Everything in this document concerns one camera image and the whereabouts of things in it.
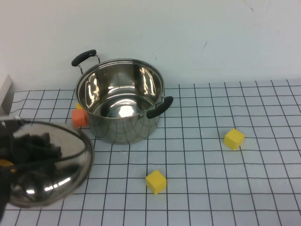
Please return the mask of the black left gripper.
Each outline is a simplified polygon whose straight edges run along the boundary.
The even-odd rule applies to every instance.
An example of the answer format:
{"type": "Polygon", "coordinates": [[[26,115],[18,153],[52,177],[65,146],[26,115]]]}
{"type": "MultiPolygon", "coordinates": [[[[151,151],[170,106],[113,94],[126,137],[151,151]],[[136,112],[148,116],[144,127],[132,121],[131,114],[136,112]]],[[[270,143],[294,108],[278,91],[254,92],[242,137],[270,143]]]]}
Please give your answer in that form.
{"type": "Polygon", "coordinates": [[[50,141],[48,132],[41,135],[25,134],[20,137],[9,135],[12,163],[9,168],[17,169],[26,167],[29,163],[39,163],[46,160],[54,160],[62,157],[60,146],[50,141]]]}

